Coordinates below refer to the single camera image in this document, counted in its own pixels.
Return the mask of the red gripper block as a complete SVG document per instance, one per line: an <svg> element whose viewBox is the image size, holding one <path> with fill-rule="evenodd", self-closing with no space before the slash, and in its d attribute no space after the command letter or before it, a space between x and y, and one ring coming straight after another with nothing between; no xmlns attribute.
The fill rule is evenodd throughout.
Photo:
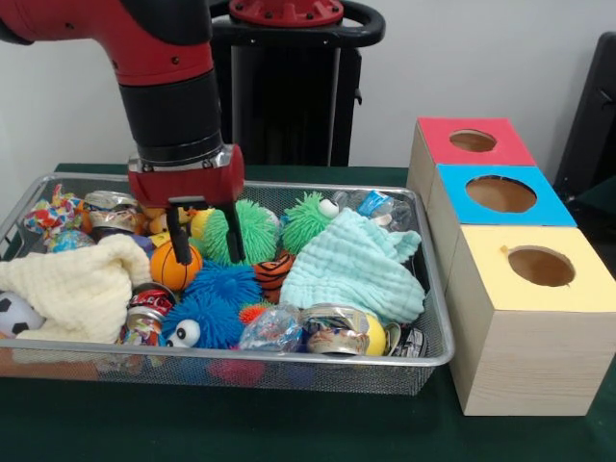
<svg viewBox="0 0 616 462"><path fill-rule="evenodd" d="M128 164L131 194L140 204L167 209L167 229L178 264L192 260L189 238L182 228L179 208L204 203L222 211L227 223L230 261L245 259L242 229L235 201L244 188L244 156L238 146L224 146L214 155L192 164L150 166L138 157Z"/></svg>

